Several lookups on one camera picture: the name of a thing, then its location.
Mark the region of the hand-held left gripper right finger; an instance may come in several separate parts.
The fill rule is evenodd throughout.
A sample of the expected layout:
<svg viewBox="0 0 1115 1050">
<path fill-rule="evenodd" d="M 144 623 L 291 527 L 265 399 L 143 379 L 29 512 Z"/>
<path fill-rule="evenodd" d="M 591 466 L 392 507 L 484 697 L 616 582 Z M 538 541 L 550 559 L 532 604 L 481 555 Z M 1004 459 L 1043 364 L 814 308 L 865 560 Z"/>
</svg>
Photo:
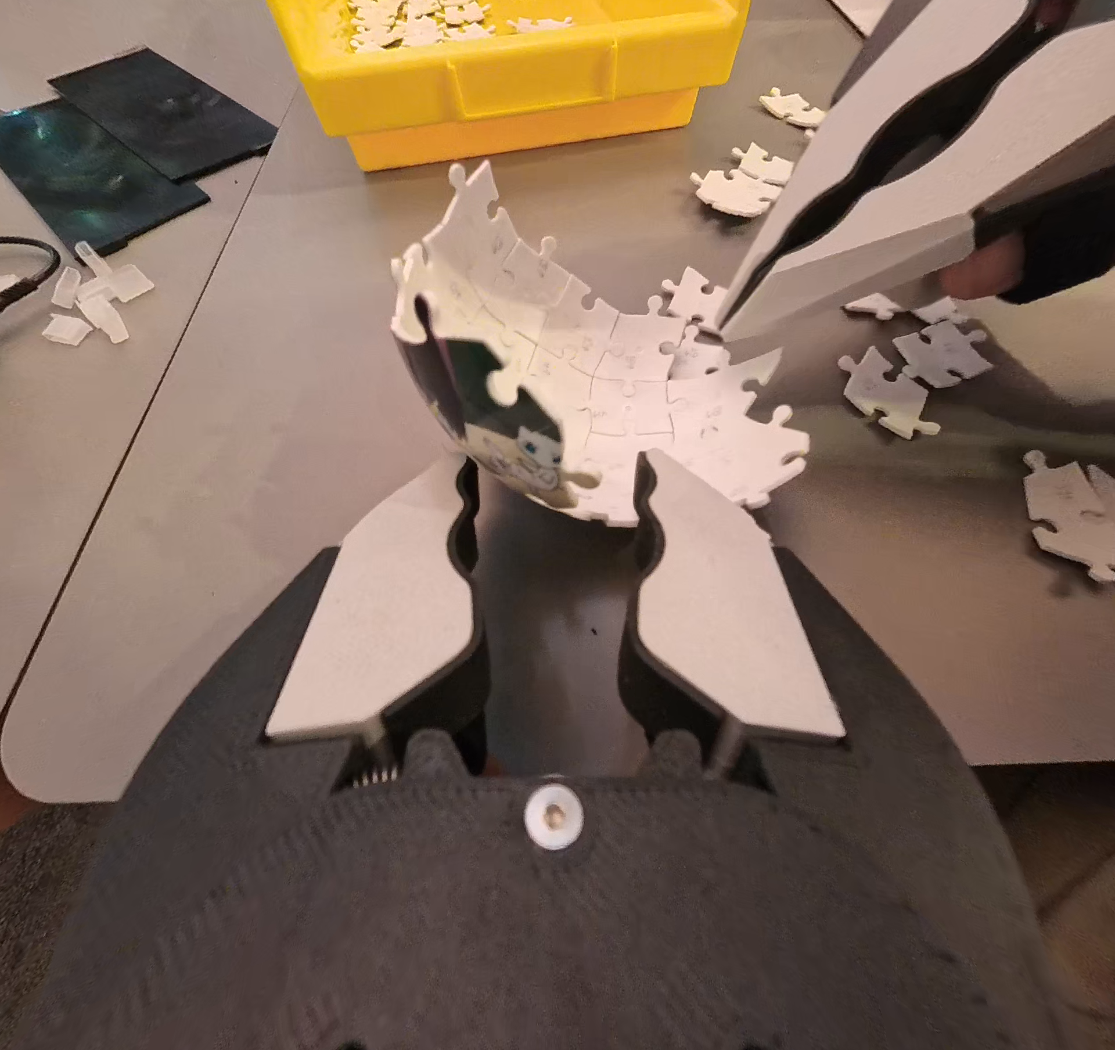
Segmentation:
<svg viewBox="0 0 1115 1050">
<path fill-rule="evenodd" d="M 661 449 L 636 461 L 634 509 L 619 693 L 648 743 L 692 736 L 707 776 L 733 776 L 755 739 L 842 743 L 842 714 L 760 524 Z"/>
</svg>

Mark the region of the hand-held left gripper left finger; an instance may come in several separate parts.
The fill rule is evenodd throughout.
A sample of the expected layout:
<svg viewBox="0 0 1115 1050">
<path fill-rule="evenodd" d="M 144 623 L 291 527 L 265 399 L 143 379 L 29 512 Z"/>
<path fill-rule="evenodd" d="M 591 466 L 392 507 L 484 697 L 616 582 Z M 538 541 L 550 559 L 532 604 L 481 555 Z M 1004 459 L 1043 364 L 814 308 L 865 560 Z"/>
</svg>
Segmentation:
<svg viewBox="0 0 1115 1050">
<path fill-rule="evenodd" d="M 268 740 L 353 740 L 363 776 L 394 776 L 413 735 L 440 730 L 471 772 L 483 769 L 488 645 L 473 581 L 477 511 L 476 465 L 450 454 L 349 531 Z"/>
</svg>

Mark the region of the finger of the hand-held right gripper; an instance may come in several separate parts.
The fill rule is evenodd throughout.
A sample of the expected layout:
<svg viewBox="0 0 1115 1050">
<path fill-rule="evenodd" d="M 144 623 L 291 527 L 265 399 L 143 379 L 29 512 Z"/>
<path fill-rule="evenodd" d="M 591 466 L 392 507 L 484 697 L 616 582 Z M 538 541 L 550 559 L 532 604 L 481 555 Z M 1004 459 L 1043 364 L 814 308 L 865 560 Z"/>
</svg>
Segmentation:
<svg viewBox="0 0 1115 1050">
<path fill-rule="evenodd" d="M 917 171 L 867 189 L 835 225 L 782 250 L 725 302 L 721 336 L 924 282 L 1056 200 L 1113 173 L 1114 25 L 1058 35 L 1000 82 L 968 127 Z"/>
<path fill-rule="evenodd" d="M 1032 0 L 892 0 L 849 68 L 726 296 L 727 321 L 780 321 L 949 264 L 972 244 L 912 163 L 963 128 L 1022 55 Z"/>
</svg>

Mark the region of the partly built puzzle ball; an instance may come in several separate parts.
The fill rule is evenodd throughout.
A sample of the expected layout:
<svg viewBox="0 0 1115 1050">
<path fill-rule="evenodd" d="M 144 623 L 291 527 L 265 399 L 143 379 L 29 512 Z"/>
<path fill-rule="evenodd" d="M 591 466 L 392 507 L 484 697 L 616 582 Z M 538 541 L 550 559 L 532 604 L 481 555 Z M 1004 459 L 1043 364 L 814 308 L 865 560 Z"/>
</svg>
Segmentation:
<svg viewBox="0 0 1115 1050">
<path fill-rule="evenodd" d="M 623 313 L 556 261 L 555 239 L 518 234 L 488 161 L 448 179 L 442 220 L 392 259 L 391 332 L 456 449 L 530 500 L 615 528 L 634 527 L 636 463 L 653 449 L 747 509 L 804 471 L 792 409 L 750 414 L 782 352 L 733 363 L 700 339 L 702 300 L 724 289 L 688 268 L 665 301 Z"/>
</svg>

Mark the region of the heap of white puzzle pieces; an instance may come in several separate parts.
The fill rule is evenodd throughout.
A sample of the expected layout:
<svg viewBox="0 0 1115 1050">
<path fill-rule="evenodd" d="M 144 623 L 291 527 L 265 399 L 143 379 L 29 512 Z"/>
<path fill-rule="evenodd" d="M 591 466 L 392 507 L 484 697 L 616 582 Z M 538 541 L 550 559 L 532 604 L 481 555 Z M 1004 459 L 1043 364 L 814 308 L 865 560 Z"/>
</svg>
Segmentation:
<svg viewBox="0 0 1115 1050">
<path fill-rule="evenodd" d="M 591 17 L 592 0 L 345 0 L 332 35 L 342 54 L 556 33 Z"/>
</svg>

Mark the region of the person's right hand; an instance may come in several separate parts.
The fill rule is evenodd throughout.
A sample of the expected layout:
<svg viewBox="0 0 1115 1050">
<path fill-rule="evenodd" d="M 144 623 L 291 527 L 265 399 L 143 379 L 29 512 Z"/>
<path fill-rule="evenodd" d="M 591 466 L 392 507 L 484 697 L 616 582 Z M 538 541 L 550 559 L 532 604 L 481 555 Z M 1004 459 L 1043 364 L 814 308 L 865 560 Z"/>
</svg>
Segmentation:
<svg viewBox="0 0 1115 1050">
<path fill-rule="evenodd" d="M 938 273 L 940 289 L 959 301 L 1002 296 L 1024 278 L 1022 233 L 1014 232 L 993 240 L 962 261 Z"/>
</svg>

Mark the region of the yellow plastic bin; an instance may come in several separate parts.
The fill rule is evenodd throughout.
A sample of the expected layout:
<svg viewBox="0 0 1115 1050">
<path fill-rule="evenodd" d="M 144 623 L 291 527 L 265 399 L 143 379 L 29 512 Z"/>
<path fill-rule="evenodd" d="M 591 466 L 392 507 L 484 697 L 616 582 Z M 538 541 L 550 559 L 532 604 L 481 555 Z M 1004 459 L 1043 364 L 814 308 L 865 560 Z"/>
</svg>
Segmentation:
<svg viewBox="0 0 1115 1050">
<path fill-rule="evenodd" d="M 382 171 L 682 127 L 750 0 L 460 0 L 483 16 L 387 46 L 353 43 L 355 0 L 266 3 L 324 134 Z"/>
</svg>

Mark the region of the dark flat panel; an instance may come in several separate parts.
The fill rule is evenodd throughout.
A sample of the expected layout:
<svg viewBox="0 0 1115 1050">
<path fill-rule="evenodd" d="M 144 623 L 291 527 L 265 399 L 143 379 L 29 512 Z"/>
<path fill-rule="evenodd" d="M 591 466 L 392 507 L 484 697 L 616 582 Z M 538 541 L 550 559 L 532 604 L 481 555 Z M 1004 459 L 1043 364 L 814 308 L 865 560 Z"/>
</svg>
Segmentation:
<svg viewBox="0 0 1115 1050">
<path fill-rule="evenodd" d="M 1 169 L 65 247 L 103 256 L 210 202 L 64 99 L 2 113 Z"/>
<path fill-rule="evenodd" d="M 67 103 L 174 182 L 270 150 L 277 126 L 148 48 L 57 75 Z"/>
</svg>

